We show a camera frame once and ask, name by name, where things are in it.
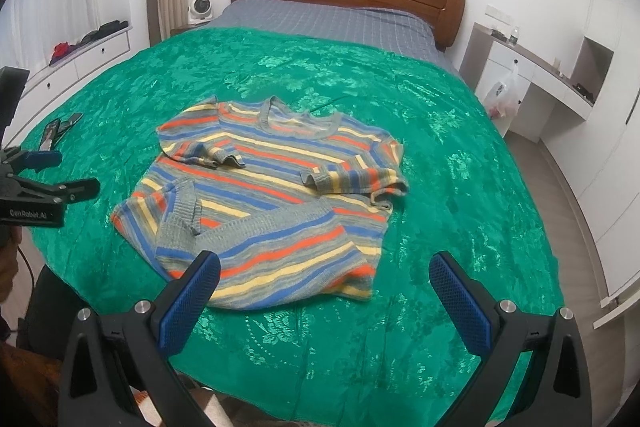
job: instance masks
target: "green bedspread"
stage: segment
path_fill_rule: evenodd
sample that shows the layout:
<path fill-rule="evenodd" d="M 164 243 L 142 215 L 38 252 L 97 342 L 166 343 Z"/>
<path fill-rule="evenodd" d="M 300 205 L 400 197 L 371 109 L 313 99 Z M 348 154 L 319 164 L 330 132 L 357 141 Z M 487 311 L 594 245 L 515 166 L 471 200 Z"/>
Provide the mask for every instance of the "green bedspread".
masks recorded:
<path fill-rule="evenodd" d="M 206 310 L 172 359 L 176 369 L 283 419 L 431 426 L 478 363 L 429 284 L 433 253 L 449 250 L 495 298 L 525 311 L 551 314 L 561 304 L 529 192 L 462 82 L 357 44 L 212 28 L 140 52 L 51 115 L 81 111 L 84 119 L 58 147 L 63 164 L 38 179 L 96 176 L 102 190 L 68 208 L 64 229 L 34 229 L 34 240 L 98 312 L 125 311 L 164 285 L 108 218 L 160 152 L 156 126 L 212 94 L 254 102 L 275 94 L 295 110 L 340 110 L 383 127 L 404 143 L 410 192 L 390 219 L 368 303 L 320 296 L 267 312 Z M 496 417 L 513 399 L 520 362 Z"/>

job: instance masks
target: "water bottle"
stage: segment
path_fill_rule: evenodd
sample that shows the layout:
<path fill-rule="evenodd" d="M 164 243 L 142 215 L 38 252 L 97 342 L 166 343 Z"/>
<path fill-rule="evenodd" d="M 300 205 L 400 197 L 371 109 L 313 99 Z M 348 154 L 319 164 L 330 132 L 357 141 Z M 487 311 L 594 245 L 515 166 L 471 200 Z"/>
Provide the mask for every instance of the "water bottle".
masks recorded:
<path fill-rule="evenodd" d="M 518 37 L 520 36 L 520 28 L 518 26 L 514 26 L 511 31 L 511 37 L 509 37 L 509 44 L 515 46 L 518 44 Z"/>

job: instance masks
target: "baseboard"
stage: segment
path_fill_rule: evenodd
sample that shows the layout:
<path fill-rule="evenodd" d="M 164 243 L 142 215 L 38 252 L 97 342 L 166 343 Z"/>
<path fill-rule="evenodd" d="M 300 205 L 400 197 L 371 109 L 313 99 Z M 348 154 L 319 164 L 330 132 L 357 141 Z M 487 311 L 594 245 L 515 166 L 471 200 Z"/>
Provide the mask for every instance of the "baseboard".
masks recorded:
<path fill-rule="evenodd" d="M 553 172 L 554 176 L 558 180 L 558 183 L 562 188 L 567 201 L 569 201 L 569 205 L 571 206 L 571 210 L 574 213 L 575 220 L 578 223 L 580 233 L 582 234 L 582 238 L 587 247 L 587 252 L 589 253 L 589 260 L 591 261 L 591 267 L 593 268 L 596 287 L 598 289 L 598 297 L 600 298 L 600 300 L 602 300 L 609 295 L 609 292 L 607 290 L 607 282 L 604 278 L 604 270 L 602 269 L 602 263 L 600 262 L 600 256 L 598 255 L 596 243 L 593 240 L 593 235 L 591 235 L 591 230 L 589 229 L 587 220 L 582 213 L 580 203 L 578 203 L 578 200 L 575 198 L 574 192 L 571 190 L 569 182 L 564 177 L 564 174 L 562 174 L 562 171 L 556 163 L 556 160 L 554 160 L 554 157 L 549 152 L 549 149 L 546 148 L 546 145 L 542 140 L 538 142 L 538 147 L 540 148 L 542 157 L 551 168 L 551 172 Z"/>

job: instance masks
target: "wardrobe door handle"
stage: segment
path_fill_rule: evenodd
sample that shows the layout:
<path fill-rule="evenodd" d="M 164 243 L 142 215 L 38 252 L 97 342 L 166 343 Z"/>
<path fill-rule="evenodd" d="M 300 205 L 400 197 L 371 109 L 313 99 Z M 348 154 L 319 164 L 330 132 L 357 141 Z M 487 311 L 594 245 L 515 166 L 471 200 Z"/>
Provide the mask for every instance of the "wardrobe door handle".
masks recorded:
<path fill-rule="evenodd" d="M 640 98 L 640 87 L 638 87 L 638 92 L 636 93 L 636 99 L 634 100 L 634 105 L 631 106 L 631 111 L 629 111 L 628 117 L 626 117 L 625 125 L 629 123 L 631 120 L 631 115 L 634 113 L 636 109 L 636 104 L 638 103 L 638 98 Z"/>

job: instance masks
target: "gray bed sheet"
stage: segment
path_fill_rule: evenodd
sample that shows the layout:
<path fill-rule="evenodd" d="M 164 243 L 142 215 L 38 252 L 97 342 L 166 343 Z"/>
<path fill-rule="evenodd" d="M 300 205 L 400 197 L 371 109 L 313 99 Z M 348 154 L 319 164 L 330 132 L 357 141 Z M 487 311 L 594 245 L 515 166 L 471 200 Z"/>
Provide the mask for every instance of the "gray bed sheet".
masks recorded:
<path fill-rule="evenodd" d="M 419 17 L 400 10 L 237 0 L 203 28 L 234 26 L 366 44 L 431 62 L 460 77 L 451 61 L 436 49 L 431 27 Z"/>

